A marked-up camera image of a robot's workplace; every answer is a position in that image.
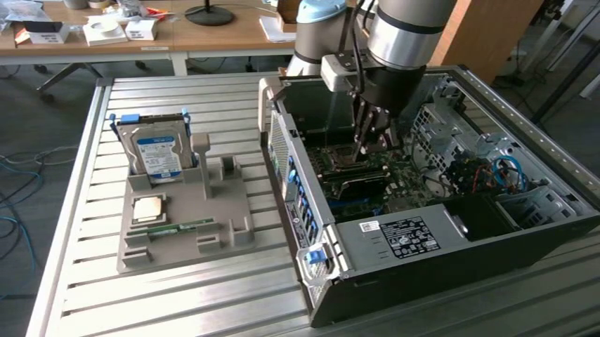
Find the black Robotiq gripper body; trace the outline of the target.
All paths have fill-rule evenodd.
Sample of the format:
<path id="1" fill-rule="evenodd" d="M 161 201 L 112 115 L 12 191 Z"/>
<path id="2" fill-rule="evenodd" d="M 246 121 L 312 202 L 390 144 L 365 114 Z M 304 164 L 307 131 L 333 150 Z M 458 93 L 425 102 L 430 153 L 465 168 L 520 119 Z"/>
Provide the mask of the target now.
<path id="1" fill-rule="evenodd" d="M 411 70 L 390 67 L 367 68 L 365 89 L 361 98 L 373 106 L 398 117 L 422 80 L 426 66 Z"/>

